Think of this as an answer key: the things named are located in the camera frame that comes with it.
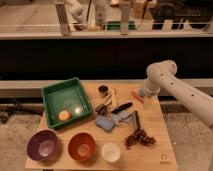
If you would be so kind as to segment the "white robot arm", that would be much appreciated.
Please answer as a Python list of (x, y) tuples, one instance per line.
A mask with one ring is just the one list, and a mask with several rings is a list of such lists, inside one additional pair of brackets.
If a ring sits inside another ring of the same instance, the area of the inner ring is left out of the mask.
[(177, 65), (173, 60), (150, 64), (140, 94), (155, 96), (163, 88), (213, 131), (213, 97), (181, 81), (176, 73)]

